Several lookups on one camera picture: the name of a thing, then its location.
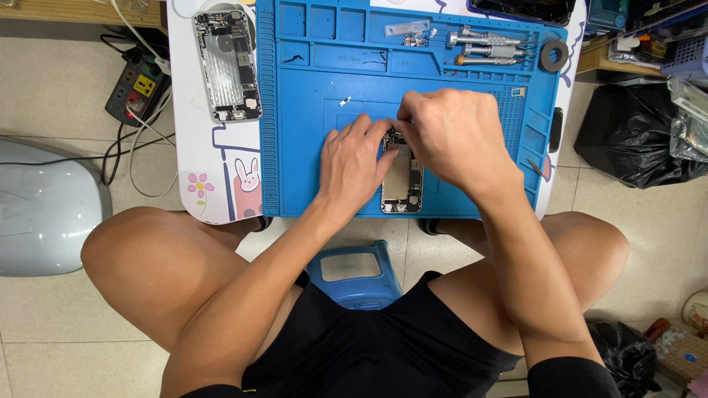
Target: black garbage bag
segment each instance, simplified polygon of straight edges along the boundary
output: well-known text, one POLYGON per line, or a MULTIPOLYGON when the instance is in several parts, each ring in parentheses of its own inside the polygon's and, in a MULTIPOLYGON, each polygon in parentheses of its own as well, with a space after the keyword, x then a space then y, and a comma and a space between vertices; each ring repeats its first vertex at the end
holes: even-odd
POLYGON ((665 84, 601 86, 593 94, 575 150, 592 167, 636 188, 708 174, 707 163, 669 155, 675 114, 665 84))
POLYGON ((605 367, 624 398, 642 398, 646 391, 661 391, 656 382, 656 351, 638 330, 622 322, 588 324, 605 367))

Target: power strip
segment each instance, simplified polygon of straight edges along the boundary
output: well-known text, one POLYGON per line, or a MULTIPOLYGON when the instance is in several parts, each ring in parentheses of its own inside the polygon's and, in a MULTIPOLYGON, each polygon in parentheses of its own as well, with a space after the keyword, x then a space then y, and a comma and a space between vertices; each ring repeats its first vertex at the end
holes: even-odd
POLYGON ((152 55, 145 53, 149 54, 142 45, 125 52, 123 59, 127 64, 105 104, 106 112, 119 122, 133 127, 139 127, 140 122, 128 113, 125 106, 132 103, 135 115, 145 120, 171 84, 170 76, 162 73, 152 55))

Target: disassembled iphone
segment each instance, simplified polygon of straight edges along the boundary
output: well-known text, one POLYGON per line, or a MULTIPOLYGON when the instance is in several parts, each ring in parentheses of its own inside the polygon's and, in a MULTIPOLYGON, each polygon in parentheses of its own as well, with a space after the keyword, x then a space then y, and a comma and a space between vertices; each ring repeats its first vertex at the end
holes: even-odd
POLYGON ((214 119, 258 119, 263 109, 246 14, 238 10, 197 13, 194 25, 214 119))
POLYGON ((403 135, 391 128, 384 135, 384 152, 398 149, 381 186, 381 211, 416 213, 423 204, 423 165, 416 160, 403 135))

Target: yellow outlet label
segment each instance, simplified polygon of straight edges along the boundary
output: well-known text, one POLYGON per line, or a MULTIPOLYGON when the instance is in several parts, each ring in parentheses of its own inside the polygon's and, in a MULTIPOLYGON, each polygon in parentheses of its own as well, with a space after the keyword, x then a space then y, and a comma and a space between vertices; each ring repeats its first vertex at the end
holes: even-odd
POLYGON ((152 91, 155 89, 155 82, 141 74, 137 77, 137 81, 135 82, 133 88, 136 91, 145 94, 146 97, 150 97, 150 94, 152 94, 152 91))

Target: gray plastic basket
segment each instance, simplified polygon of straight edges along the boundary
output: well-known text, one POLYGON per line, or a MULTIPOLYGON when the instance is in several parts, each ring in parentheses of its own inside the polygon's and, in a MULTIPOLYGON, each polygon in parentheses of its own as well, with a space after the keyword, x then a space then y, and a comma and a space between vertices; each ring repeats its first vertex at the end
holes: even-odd
POLYGON ((707 36, 691 38, 678 43, 676 56, 672 62, 661 67, 661 73, 680 77, 691 82, 708 84, 708 45, 707 36))

